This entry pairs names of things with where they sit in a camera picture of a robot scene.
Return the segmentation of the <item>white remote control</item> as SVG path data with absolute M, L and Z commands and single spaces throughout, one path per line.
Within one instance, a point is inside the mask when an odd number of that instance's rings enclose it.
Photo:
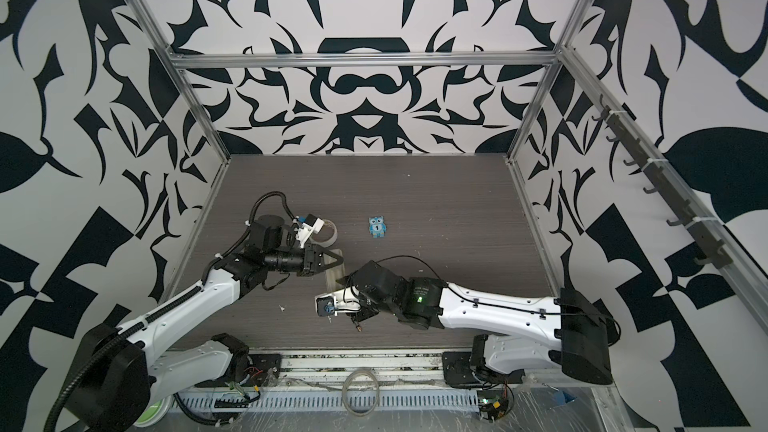
M 326 291 L 334 292 L 343 288 L 339 280 L 346 276 L 344 255 L 341 249 L 330 249 L 324 255 L 324 264 L 328 266 L 325 271 Z

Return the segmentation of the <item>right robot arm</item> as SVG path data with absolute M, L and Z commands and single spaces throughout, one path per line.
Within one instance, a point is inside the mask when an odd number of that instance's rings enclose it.
M 581 382 L 613 382 L 609 348 L 620 327 L 572 287 L 556 297 L 500 295 L 462 287 L 437 273 L 406 278 L 379 261 L 367 262 L 339 283 L 336 308 L 356 322 L 386 312 L 416 330 L 480 331 L 470 367 L 482 380 L 559 367 Z

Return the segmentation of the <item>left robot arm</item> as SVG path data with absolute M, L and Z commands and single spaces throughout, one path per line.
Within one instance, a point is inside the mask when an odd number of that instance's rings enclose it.
M 93 431 L 125 431 L 145 410 L 199 382 L 226 376 L 239 382 L 248 348 L 228 334 L 182 352 L 161 364 L 180 338 L 216 312 L 256 288 L 268 290 L 269 274 L 310 277 L 342 264 L 339 254 L 318 243 L 328 221 L 290 207 L 284 217 L 259 215 L 252 206 L 242 235 L 205 267 L 202 277 L 155 309 L 118 326 L 99 324 L 78 346 L 64 384 L 43 428 L 56 429 L 69 411 Z

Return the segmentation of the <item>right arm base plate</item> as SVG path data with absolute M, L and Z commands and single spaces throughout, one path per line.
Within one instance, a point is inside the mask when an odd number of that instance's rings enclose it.
M 443 380 L 452 388 L 478 389 L 496 385 L 521 384 L 525 371 L 515 370 L 509 374 L 491 371 L 484 366 L 471 364 L 470 352 L 443 352 L 441 354 Z

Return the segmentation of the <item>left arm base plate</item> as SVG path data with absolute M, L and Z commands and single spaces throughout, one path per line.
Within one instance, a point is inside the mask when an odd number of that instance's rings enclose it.
M 250 354 L 239 384 L 243 387 L 268 387 L 275 385 L 282 370 L 282 355 L 279 353 Z

